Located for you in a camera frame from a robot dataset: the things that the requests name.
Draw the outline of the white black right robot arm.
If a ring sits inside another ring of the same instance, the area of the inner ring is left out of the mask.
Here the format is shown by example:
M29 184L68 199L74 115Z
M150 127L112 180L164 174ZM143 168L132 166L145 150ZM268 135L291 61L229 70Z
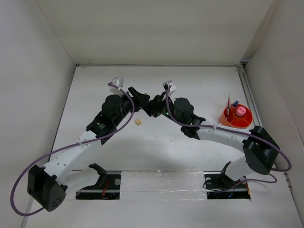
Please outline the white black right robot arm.
M231 187L241 177L251 173L269 175L278 155L278 146L267 131L255 126L251 130L237 129L211 123L194 114L194 107L186 98L172 101L165 94L157 95L144 106L153 117L164 115L181 126L189 138L220 143L241 151L244 155L229 161L221 171L219 181Z

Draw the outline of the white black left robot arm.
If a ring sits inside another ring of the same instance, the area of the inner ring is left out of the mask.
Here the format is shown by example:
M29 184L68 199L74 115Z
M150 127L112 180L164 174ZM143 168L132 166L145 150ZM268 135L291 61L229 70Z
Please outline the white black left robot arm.
M48 212L54 211L65 199L70 172L87 162L86 153L91 146L105 144L121 130L119 124L127 116L145 109L150 96L141 94L133 87L128 92L114 86L116 94L106 97L101 111L86 127L74 145L59 150L60 155L41 167L34 164L28 170L28 194Z

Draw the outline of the red ink pen refill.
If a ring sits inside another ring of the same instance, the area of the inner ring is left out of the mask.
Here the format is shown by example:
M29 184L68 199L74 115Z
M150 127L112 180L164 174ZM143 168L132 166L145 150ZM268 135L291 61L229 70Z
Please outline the red ink pen refill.
M228 101L227 101L227 107L226 107L226 110L227 110L226 119L227 120L229 120L229 116L230 116L230 108L231 108L230 96L231 96L231 93L228 94Z

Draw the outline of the clear spray bottle blue cap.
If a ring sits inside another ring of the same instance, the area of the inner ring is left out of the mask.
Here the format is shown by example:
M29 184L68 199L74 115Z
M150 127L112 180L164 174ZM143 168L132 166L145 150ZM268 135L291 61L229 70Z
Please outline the clear spray bottle blue cap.
M239 104L239 100L236 100L236 101L232 104L232 109L237 108L238 104Z

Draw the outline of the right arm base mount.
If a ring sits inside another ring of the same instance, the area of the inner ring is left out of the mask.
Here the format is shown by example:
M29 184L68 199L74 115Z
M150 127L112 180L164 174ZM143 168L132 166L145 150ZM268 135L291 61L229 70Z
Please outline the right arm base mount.
M206 190L208 200L251 199L247 183L235 186L240 180L234 181L225 175L229 164L230 162L221 171L204 172L202 187Z

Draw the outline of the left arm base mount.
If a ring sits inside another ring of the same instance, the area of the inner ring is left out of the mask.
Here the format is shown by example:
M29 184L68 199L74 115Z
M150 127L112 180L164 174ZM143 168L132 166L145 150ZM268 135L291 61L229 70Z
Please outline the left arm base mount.
M77 200L119 200L121 171L107 172L96 163L88 166L89 171L95 170L98 179L94 184L85 186L76 192Z

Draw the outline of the yellow eraser cube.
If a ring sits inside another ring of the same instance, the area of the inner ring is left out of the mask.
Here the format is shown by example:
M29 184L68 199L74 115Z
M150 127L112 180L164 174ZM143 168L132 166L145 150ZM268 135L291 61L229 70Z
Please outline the yellow eraser cube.
M137 125L140 125L142 122L141 122L139 119L136 119L136 120L135 120L135 123L136 123Z

